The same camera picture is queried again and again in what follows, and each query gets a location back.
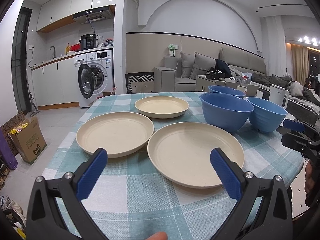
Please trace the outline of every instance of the yellow bottle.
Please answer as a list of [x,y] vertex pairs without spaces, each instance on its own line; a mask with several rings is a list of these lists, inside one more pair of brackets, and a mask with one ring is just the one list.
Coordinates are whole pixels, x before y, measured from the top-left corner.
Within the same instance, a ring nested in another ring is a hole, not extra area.
[[68,46],[66,47],[66,55],[68,54],[68,52],[71,50],[71,47],[69,46],[69,43],[68,43]]

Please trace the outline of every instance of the washing machine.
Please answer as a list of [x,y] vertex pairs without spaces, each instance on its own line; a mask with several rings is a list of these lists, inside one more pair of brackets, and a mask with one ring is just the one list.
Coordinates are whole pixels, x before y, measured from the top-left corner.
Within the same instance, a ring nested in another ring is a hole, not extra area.
[[93,101],[102,97],[104,92],[112,92],[114,87],[112,63],[112,50],[75,56],[80,107],[89,107]]

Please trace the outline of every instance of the blue bowl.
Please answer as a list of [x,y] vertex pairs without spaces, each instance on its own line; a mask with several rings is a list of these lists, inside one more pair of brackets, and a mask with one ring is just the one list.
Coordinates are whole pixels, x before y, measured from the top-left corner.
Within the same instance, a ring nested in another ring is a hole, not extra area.
[[251,103],[228,94],[204,93],[200,99],[205,121],[227,132],[239,130],[254,110]]
[[244,98],[245,93],[240,90],[230,88],[230,87],[223,87],[223,86],[208,86],[208,89],[211,93],[223,93],[228,95],[233,95],[235,97]]
[[288,114],[281,106],[262,98],[249,97],[247,100],[254,105],[249,117],[253,128],[264,133],[273,132]]

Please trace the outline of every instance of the tablecloth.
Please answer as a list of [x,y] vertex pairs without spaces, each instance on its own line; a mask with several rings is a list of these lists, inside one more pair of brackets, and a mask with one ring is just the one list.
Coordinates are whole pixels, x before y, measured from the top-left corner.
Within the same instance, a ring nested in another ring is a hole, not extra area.
[[[167,95],[186,100],[190,107],[177,118],[152,118],[155,130],[176,122],[205,122],[200,94],[172,92],[100,98],[68,133],[43,176],[46,179],[61,178],[65,172],[75,171],[88,160],[90,156],[75,140],[77,130],[87,120],[109,112],[137,112],[134,103],[140,98]],[[276,131],[259,133],[247,121],[232,135],[244,149],[243,170],[252,171],[257,177],[271,179],[280,174],[288,187],[303,167],[301,154],[282,146],[281,134]],[[144,240],[157,231],[165,231],[169,239],[174,240],[206,240],[221,226],[236,201],[230,199],[223,186],[200,190],[173,184],[156,171],[144,147],[129,156],[108,159],[89,198],[82,203],[110,240]],[[61,199],[58,204],[70,232],[79,235]]]

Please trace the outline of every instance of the white kettle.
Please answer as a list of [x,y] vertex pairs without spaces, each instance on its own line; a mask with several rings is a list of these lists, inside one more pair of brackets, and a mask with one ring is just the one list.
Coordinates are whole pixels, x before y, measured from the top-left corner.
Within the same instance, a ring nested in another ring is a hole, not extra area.
[[[286,100],[285,100],[284,106],[282,106],[284,96],[286,96]],[[285,90],[284,88],[276,85],[270,86],[270,96],[269,96],[270,102],[273,102],[279,106],[282,106],[284,109],[286,109],[288,104],[288,99],[289,99],[288,90]]]

